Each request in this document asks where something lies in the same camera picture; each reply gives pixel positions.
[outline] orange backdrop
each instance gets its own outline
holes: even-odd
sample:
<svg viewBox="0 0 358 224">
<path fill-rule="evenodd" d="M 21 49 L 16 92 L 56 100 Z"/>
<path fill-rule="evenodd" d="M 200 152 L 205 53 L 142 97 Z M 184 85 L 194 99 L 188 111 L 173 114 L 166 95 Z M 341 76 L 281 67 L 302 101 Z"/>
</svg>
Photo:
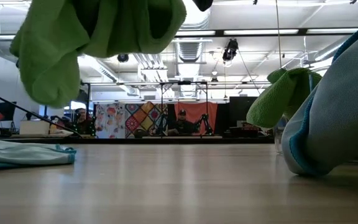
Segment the orange backdrop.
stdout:
<svg viewBox="0 0 358 224">
<path fill-rule="evenodd" d="M 216 103 L 208 102 L 208 115 L 209 115 L 209 125 L 215 132 L 215 120 L 216 120 L 216 110 L 218 105 Z M 177 103 L 175 104 L 175 112 L 178 114 L 180 110 L 186 111 L 186 118 L 190 122 L 197 122 L 201 115 L 206 113 L 206 102 L 205 103 Z M 204 121 L 201 123 L 200 128 L 201 133 L 205 133 Z"/>
</svg>

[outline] man in cap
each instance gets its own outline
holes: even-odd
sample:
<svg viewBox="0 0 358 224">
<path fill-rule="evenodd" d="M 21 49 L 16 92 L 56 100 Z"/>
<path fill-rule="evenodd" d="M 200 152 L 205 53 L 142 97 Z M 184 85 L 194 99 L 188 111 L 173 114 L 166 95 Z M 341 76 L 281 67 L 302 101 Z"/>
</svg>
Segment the man in cap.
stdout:
<svg viewBox="0 0 358 224">
<path fill-rule="evenodd" d="M 186 120 L 186 111 L 180 110 L 175 123 L 169 126 L 168 135 L 191 135 L 194 132 L 196 132 L 195 125 Z"/>
</svg>

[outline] light blue cloth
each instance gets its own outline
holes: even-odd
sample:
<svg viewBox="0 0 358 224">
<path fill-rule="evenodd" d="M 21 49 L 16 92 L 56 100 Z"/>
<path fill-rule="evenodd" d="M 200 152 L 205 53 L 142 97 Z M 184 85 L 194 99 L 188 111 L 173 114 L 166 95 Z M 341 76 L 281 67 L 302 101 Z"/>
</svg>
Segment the light blue cloth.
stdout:
<svg viewBox="0 0 358 224">
<path fill-rule="evenodd" d="M 0 141 L 0 169 L 72 164 L 76 150 L 58 144 Z"/>
<path fill-rule="evenodd" d="M 300 175 L 326 175 L 358 154 L 358 32 L 288 122 L 282 148 Z"/>
</svg>

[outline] ceiling light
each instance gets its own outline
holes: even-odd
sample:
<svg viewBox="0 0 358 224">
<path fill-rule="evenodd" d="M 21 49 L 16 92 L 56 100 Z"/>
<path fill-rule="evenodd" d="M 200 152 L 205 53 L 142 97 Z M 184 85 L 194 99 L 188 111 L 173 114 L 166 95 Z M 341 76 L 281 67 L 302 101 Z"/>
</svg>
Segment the ceiling light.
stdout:
<svg viewBox="0 0 358 224">
<path fill-rule="evenodd" d="M 298 29 L 280 29 L 280 34 L 297 34 Z M 278 30 L 225 30 L 224 35 L 269 35 L 277 34 Z"/>
<path fill-rule="evenodd" d="M 219 82 L 217 77 L 213 77 L 210 82 L 208 82 L 209 85 L 241 85 L 242 82 Z"/>
<path fill-rule="evenodd" d="M 172 43 L 212 43 L 212 39 L 189 40 L 189 39 L 175 39 Z"/>
<path fill-rule="evenodd" d="M 358 28 L 338 28 L 338 29 L 308 29 L 307 34 L 353 34 Z"/>
<path fill-rule="evenodd" d="M 26 1 L 0 1 L 0 5 L 5 5 L 5 4 L 14 4 L 14 5 L 25 5 Z"/>
<path fill-rule="evenodd" d="M 236 39 L 230 39 L 227 47 L 224 49 L 224 53 L 222 59 L 224 62 L 229 62 L 233 60 L 233 58 L 237 54 L 237 50 L 239 49 L 239 44 Z"/>
<path fill-rule="evenodd" d="M 215 30 L 186 30 L 178 31 L 176 36 L 201 36 L 215 35 Z"/>
<path fill-rule="evenodd" d="M 116 86 L 118 83 L 91 83 L 91 86 Z"/>
<path fill-rule="evenodd" d="M 13 40 L 15 35 L 0 35 L 0 40 Z"/>
<path fill-rule="evenodd" d="M 242 1 L 242 0 L 228 0 L 228 1 L 214 1 L 214 5 L 219 6 L 238 6 L 238 5 L 252 5 L 253 1 Z M 331 1 L 331 2 L 306 2 L 299 3 L 294 1 L 279 1 L 277 3 L 280 7 L 316 7 L 316 6 L 335 6 L 340 4 L 349 4 L 349 0 L 347 1 Z M 258 3 L 259 6 L 275 6 L 276 2 L 274 0 L 266 0 Z"/>
<path fill-rule="evenodd" d="M 115 100 L 92 100 L 95 103 L 107 103 L 107 102 L 115 102 Z"/>
<path fill-rule="evenodd" d="M 159 85 L 158 82 L 128 82 L 128 83 L 121 83 L 122 85 Z"/>
</svg>

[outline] white wall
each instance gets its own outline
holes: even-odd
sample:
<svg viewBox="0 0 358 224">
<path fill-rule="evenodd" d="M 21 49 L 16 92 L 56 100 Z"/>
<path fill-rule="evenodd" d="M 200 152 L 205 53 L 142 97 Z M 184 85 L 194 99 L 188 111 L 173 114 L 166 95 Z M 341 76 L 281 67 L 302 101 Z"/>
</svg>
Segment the white wall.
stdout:
<svg viewBox="0 0 358 224">
<path fill-rule="evenodd" d="M 13 62 L 0 57 L 0 97 L 9 100 L 16 101 L 17 105 L 38 113 L 39 104 L 32 101 L 24 90 L 23 84 L 20 80 L 19 70 Z M 15 110 L 14 122 L 16 128 L 20 127 L 20 121 L 25 119 L 25 112 L 19 109 Z M 2 126 L 9 128 L 11 126 L 10 121 L 3 121 Z"/>
</svg>

